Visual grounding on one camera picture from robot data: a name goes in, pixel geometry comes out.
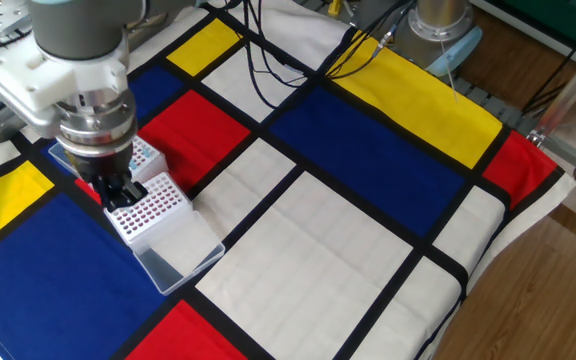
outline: pipette tip box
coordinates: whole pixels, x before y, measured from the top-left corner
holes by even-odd
[[[225,253],[208,223],[168,173],[144,184],[148,195],[106,216],[163,295],[168,295]]]

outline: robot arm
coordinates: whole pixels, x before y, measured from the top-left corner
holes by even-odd
[[[32,0],[33,32],[0,53],[0,96],[43,137],[57,138],[110,211],[146,195],[131,182],[137,133],[125,25],[193,0]]]

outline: fabric mat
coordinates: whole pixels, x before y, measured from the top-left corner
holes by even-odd
[[[136,49],[129,81],[139,136],[226,254],[160,295],[51,142],[18,134],[0,145],[0,357],[431,358],[486,267],[572,179],[388,50],[326,79],[347,25],[264,0],[264,40],[241,5],[213,5]],[[302,86],[264,73],[262,51]]]

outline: red square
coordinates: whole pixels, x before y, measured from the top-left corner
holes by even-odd
[[[506,190],[512,210],[556,168],[546,154],[512,131],[483,176]]]
[[[243,360],[245,357],[182,301],[157,324],[127,359]]]
[[[139,131],[166,156],[170,175],[188,191],[247,135],[248,129],[189,91]]]
[[[101,197],[87,183],[85,183],[80,178],[77,178],[77,180],[75,180],[75,184],[77,184],[81,190],[83,190],[86,194],[88,194],[88,196],[95,200],[97,204],[101,205]]]

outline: wooden floor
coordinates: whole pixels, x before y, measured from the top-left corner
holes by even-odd
[[[563,57],[477,12],[484,39],[464,64],[471,83],[522,107]],[[567,66],[561,83],[574,73]],[[576,109],[569,122],[576,121]],[[562,129],[576,141],[576,132]],[[455,316],[435,356],[576,359],[576,194],[508,247]]]

